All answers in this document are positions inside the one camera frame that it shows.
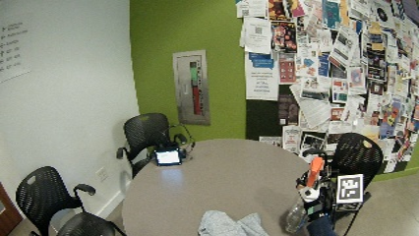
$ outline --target gray table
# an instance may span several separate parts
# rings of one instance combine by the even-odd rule
[[[207,210],[238,220],[259,213],[270,235],[288,235],[295,179],[308,165],[279,147],[249,140],[197,142],[179,166],[149,163],[130,182],[122,218],[129,236],[198,234]]]

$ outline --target green wall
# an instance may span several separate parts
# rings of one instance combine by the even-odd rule
[[[246,135],[243,49],[238,46],[242,20],[233,0],[130,0],[132,67],[139,113],[162,112],[178,123],[173,53],[205,49],[209,66],[210,126],[187,125],[197,141]],[[418,172],[419,149],[403,172]]]

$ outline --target baseboard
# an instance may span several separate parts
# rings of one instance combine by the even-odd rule
[[[102,218],[106,218],[110,215],[110,213],[114,211],[114,209],[117,208],[118,204],[122,202],[125,197],[126,197],[125,193],[122,191],[118,191],[112,197],[112,199],[106,202],[104,207],[100,209],[100,211],[96,213],[96,215]]]
[[[414,167],[414,168],[408,168],[400,172],[379,174],[379,175],[376,175],[374,182],[400,178],[400,177],[404,177],[408,175],[414,175],[414,174],[418,174],[418,172],[419,172],[419,167]]]

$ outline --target white wall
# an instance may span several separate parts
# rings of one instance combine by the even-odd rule
[[[68,188],[96,187],[84,204],[106,216],[125,196],[129,167],[116,151],[124,121],[138,112],[129,1],[2,0],[4,19],[30,23],[32,70],[0,84],[0,181],[14,199],[20,180],[50,165]]]

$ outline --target tablet screen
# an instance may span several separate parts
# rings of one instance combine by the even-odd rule
[[[175,165],[181,164],[179,152],[177,149],[157,151],[155,152],[157,164],[158,165]]]

